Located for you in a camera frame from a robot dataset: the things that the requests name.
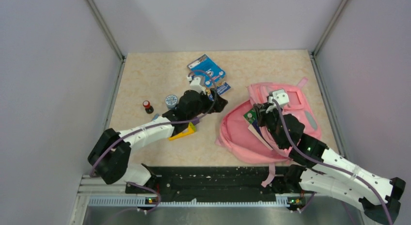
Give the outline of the red black stamp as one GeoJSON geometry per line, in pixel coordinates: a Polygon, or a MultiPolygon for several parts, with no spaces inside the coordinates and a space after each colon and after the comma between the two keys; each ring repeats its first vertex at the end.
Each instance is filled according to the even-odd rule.
{"type": "Polygon", "coordinates": [[[147,114],[152,114],[152,113],[154,112],[154,108],[153,108],[153,106],[150,104],[150,102],[149,102],[148,100],[145,100],[145,101],[142,103],[142,105],[143,105],[143,107],[144,107],[144,109],[145,109],[145,111],[146,111],[147,114]]]}

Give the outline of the green cover book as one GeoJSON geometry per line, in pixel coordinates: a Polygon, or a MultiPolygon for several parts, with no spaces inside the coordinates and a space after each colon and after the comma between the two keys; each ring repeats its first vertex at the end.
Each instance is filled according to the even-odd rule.
{"type": "Polygon", "coordinates": [[[256,112],[253,108],[244,113],[243,117],[249,124],[252,124],[257,119],[256,112]]]}

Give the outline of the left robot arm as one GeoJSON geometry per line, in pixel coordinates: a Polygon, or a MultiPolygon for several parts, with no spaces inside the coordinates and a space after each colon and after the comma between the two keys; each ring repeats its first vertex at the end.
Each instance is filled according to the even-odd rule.
{"type": "Polygon", "coordinates": [[[92,166],[91,173],[96,173],[107,185],[135,183],[144,193],[151,192],[156,184],[154,174],[143,164],[130,163],[131,153],[182,133],[190,122],[222,112],[227,103],[215,90],[211,91],[211,96],[187,90],[173,109],[149,123],[123,131],[105,130],[87,158],[92,166]]]}

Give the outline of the metal frame rail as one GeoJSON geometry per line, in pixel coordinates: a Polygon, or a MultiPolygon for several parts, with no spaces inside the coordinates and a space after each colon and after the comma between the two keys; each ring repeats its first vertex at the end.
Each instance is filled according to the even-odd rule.
{"type": "Polygon", "coordinates": [[[109,128],[111,118],[112,118],[112,113],[114,109],[114,105],[116,102],[120,82],[121,82],[121,77],[124,71],[124,66],[125,66],[125,60],[126,56],[122,53],[120,50],[119,45],[117,44],[114,35],[112,34],[109,25],[105,21],[102,13],[100,12],[97,3],[95,0],[84,0],[85,3],[87,4],[91,15],[94,17],[98,27],[100,28],[102,34],[104,35],[107,43],[109,44],[110,48],[113,50],[115,56],[119,60],[119,67],[118,70],[115,71],[115,78],[114,78],[114,85],[112,88],[111,96],[110,96],[110,104],[107,110],[107,115],[104,120],[104,130],[109,128]]]}
{"type": "Polygon", "coordinates": [[[327,116],[330,122],[330,126],[332,128],[333,136],[336,142],[336,147],[339,153],[342,154],[344,157],[347,155],[347,152],[345,150],[345,140],[344,140],[344,137],[340,133],[341,131],[340,124],[338,122],[336,112],[335,112],[333,103],[331,101],[331,95],[328,90],[327,84],[325,82],[323,72],[320,68],[319,55],[320,55],[320,52],[323,50],[323,47],[328,41],[329,37],[331,36],[333,30],[337,26],[340,18],[343,16],[343,13],[346,10],[346,7],[348,6],[350,2],[351,0],[341,0],[340,1],[337,9],[332,15],[330,21],[328,22],[328,25],[326,29],[324,30],[324,32],[322,33],[314,50],[309,52],[310,61],[311,61],[311,64],[314,70],[314,74],[315,74],[316,81],[319,86],[319,90],[320,90],[324,105],[325,105],[325,109],[326,109],[327,116]]]}

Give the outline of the metal frame rail right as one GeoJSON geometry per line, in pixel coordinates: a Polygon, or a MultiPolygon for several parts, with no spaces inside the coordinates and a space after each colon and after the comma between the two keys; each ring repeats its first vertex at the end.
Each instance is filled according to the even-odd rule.
{"type": "Polygon", "coordinates": [[[343,13],[346,10],[346,7],[348,6],[350,2],[351,0],[341,0],[340,1],[337,9],[332,15],[330,21],[328,22],[328,25],[326,29],[324,30],[324,32],[322,33],[314,50],[309,52],[310,61],[311,61],[311,64],[314,70],[314,74],[315,74],[316,81],[319,86],[319,90],[320,90],[324,105],[325,105],[325,109],[326,109],[327,116],[330,122],[330,126],[332,128],[333,136],[336,142],[336,147],[339,153],[342,154],[344,157],[347,155],[347,152],[345,150],[345,140],[344,140],[344,137],[340,133],[341,131],[340,124],[338,122],[336,112],[335,112],[333,103],[331,101],[331,95],[328,90],[327,84],[325,82],[323,72],[320,68],[319,55],[320,55],[320,52],[323,50],[323,47],[328,41],[329,37],[331,36],[333,30],[337,26],[340,18],[343,16],[343,13]]]}

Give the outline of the blue treehouse book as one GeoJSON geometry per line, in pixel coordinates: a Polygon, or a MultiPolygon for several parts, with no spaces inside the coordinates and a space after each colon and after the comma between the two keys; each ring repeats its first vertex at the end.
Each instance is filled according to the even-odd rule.
{"type": "Polygon", "coordinates": [[[187,68],[194,71],[195,76],[201,78],[200,84],[205,88],[208,95],[211,95],[210,89],[215,88],[211,79],[215,82],[219,95],[231,89],[231,86],[225,80],[226,72],[206,54],[188,64],[187,68]]]}

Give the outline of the purple cube block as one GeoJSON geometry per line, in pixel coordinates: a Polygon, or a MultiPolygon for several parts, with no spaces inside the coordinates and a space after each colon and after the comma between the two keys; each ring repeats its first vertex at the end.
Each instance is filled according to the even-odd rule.
{"type": "Polygon", "coordinates": [[[191,122],[194,126],[196,126],[197,124],[200,123],[200,119],[199,118],[194,118],[193,121],[191,122]]]}

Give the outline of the metal frame rail left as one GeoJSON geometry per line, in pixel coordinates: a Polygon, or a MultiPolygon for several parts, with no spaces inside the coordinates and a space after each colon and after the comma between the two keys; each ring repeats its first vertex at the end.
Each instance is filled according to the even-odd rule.
{"type": "Polygon", "coordinates": [[[119,60],[119,67],[118,70],[115,71],[115,78],[114,78],[114,85],[112,88],[111,96],[110,96],[110,104],[107,110],[107,115],[104,120],[104,130],[109,128],[111,118],[112,118],[112,113],[114,109],[114,105],[116,102],[120,82],[121,82],[121,77],[124,71],[124,66],[125,66],[125,60],[126,56],[122,53],[120,50],[119,45],[117,44],[114,35],[112,34],[109,25],[105,21],[102,13],[100,12],[97,3],[95,0],[84,0],[85,3],[87,4],[91,15],[94,17],[98,27],[100,28],[102,34],[104,35],[107,43],[109,44],[110,48],[113,50],[115,56],[119,60]]]}

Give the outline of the pink backpack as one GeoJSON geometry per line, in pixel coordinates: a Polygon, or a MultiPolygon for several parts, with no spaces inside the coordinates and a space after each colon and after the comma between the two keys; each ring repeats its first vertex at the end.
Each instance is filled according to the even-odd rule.
{"type": "Polygon", "coordinates": [[[275,163],[285,162],[290,159],[288,154],[291,148],[280,150],[267,128],[260,128],[264,139],[273,147],[273,150],[269,150],[248,130],[249,123],[243,115],[253,107],[253,104],[265,103],[269,92],[285,89],[289,96],[289,103],[283,107],[283,114],[295,116],[299,122],[305,125],[303,131],[305,134],[321,139],[321,128],[317,124],[313,111],[302,92],[302,88],[307,82],[308,79],[304,77],[297,85],[273,82],[253,83],[247,87],[249,99],[236,106],[222,119],[216,144],[226,147],[236,158],[243,162],[268,164],[269,174],[261,183],[263,187],[268,186],[273,181],[275,163]]]}

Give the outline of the blue correction tape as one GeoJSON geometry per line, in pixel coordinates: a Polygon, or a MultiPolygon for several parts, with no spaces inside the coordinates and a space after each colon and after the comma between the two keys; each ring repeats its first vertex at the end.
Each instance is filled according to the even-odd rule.
{"type": "Polygon", "coordinates": [[[152,121],[156,120],[159,117],[159,114],[155,114],[154,117],[152,118],[152,121]]]}

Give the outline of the black base bar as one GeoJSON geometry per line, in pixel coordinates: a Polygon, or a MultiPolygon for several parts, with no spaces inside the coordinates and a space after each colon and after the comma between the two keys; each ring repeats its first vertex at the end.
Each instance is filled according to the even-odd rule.
{"type": "Polygon", "coordinates": [[[295,167],[279,167],[274,180],[261,183],[268,167],[149,167],[155,176],[146,184],[161,196],[161,202],[274,202],[278,194],[309,194],[293,178],[295,167]]]}

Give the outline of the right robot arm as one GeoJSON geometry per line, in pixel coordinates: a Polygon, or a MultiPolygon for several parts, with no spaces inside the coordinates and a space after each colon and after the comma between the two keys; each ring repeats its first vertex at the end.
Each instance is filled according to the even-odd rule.
{"type": "Polygon", "coordinates": [[[283,114],[277,102],[254,104],[253,124],[274,152],[296,164],[284,177],[290,192],[327,194],[362,211],[369,219],[392,225],[399,215],[406,182],[375,175],[345,159],[324,142],[303,132],[305,125],[283,114]]]}

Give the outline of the yellow triangle ruler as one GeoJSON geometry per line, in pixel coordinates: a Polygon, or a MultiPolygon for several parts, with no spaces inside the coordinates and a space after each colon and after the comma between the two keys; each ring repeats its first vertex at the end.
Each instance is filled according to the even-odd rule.
{"type": "Polygon", "coordinates": [[[168,140],[173,141],[173,140],[176,140],[176,139],[179,139],[179,138],[182,138],[182,137],[194,134],[194,133],[188,132],[188,128],[186,128],[184,131],[176,134],[175,136],[169,137],[168,140]]]}

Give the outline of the green strip block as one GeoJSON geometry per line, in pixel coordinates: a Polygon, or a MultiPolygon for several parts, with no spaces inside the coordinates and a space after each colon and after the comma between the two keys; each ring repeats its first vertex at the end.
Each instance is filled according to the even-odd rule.
{"type": "Polygon", "coordinates": [[[191,133],[196,132],[196,126],[192,122],[189,122],[188,132],[191,132],[191,133]]]}

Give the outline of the blue round jar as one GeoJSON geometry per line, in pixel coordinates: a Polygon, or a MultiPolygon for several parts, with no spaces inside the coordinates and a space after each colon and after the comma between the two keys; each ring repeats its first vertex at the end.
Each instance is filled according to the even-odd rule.
{"type": "Polygon", "coordinates": [[[174,109],[178,104],[178,97],[176,95],[168,95],[165,97],[166,107],[171,110],[174,109]]]}

